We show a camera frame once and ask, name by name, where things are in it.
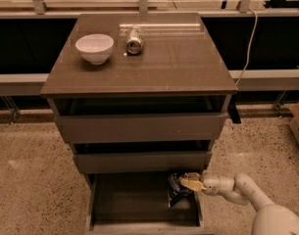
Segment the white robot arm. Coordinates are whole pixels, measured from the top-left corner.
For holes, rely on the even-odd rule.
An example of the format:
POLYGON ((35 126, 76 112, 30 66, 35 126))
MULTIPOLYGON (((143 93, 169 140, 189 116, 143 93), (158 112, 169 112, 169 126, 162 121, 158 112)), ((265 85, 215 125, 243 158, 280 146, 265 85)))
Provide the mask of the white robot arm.
POLYGON ((209 196, 220 195, 234 204, 250 203, 256 211, 251 235, 299 235, 299 216, 272 201, 245 173, 237 173, 231 178, 209 172, 188 172, 178 181, 189 190, 209 196))

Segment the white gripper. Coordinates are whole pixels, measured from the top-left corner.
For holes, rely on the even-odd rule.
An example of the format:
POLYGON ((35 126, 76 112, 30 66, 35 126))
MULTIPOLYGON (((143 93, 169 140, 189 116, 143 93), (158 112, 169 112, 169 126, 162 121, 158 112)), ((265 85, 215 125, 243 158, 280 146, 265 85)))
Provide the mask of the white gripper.
POLYGON ((202 191, 210 196, 225 196, 233 192, 234 179, 204 171, 202 175, 197 172, 187 172, 187 177, 180 178, 179 183, 192 191, 202 191))

